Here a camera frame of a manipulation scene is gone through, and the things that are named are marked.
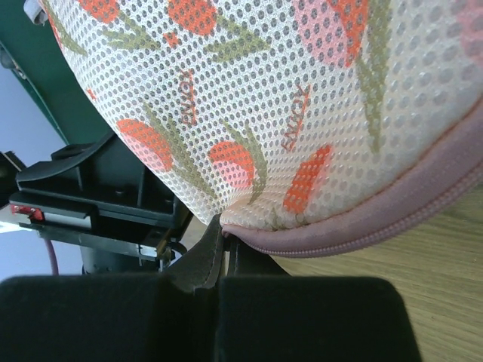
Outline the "taupe bra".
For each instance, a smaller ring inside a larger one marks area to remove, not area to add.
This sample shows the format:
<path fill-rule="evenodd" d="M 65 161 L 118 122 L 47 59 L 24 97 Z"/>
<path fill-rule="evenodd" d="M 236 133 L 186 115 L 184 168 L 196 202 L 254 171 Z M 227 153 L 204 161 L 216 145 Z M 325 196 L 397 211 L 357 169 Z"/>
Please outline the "taupe bra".
<path fill-rule="evenodd" d="M 23 11 L 35 25 L 42 25 L 48 20 L 48 15 L 39 0 L 25 0 Z"/>

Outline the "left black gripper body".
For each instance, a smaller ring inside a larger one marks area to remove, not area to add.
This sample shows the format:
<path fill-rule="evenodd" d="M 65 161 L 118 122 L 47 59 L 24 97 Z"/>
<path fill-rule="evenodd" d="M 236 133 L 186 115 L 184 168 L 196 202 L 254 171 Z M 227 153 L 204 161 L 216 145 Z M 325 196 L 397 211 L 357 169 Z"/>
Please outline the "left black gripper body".
<path fill-rule="evenodd" d="M 186 252 L 191 213 L 114 133 L 25 165 L 16 182 L 21 231 L 79 246 L 85 274 L 162 271 Z"/>

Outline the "green compartment tray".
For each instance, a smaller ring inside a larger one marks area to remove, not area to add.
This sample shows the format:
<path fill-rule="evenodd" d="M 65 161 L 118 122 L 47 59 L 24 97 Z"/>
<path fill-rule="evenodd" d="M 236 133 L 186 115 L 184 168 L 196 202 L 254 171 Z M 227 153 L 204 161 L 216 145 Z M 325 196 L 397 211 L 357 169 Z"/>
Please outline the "green compartment tray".
<path fill-rule="evenodd" d="M 1 2 L 1 68 L 13 72 L 63 141 L 95 143 L 108 124 L 75 80 L 50 24 L 35 25 L 23 5 Z"/>

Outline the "pink floral laundry bag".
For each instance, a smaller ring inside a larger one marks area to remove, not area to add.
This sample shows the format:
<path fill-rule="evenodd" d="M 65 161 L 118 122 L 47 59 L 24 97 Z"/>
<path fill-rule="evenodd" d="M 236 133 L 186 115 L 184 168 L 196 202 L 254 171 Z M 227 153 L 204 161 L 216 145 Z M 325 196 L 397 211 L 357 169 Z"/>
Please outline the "pink floral laundry bag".
<path fill-rule="evenodd" d="M 482 179 L 480 1 L 43 1 L 95 109 L 202 222 L 345 253 Z"/>

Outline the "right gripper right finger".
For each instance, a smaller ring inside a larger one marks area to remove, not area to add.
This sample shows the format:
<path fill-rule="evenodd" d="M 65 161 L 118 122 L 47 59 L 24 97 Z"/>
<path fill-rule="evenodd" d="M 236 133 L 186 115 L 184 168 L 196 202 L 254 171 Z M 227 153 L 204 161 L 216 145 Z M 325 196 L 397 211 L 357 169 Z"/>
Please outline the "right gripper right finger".
<path fill-rule="evenodd" d="M 235 237 L 218 288 L 219 361 L 419 361 L 403 298 L 373 277 L 295 277 Z"/>

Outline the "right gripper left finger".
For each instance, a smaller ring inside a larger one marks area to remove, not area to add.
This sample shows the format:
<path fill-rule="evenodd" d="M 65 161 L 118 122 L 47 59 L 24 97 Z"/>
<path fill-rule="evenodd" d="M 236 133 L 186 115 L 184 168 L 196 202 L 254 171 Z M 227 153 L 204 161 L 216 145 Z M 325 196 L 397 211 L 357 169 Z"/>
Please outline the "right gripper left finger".
<path fill-rule="evenodd" d="M 219 361 L 220 220 L 163 272 L 1 284 L 3 361 Z"/>

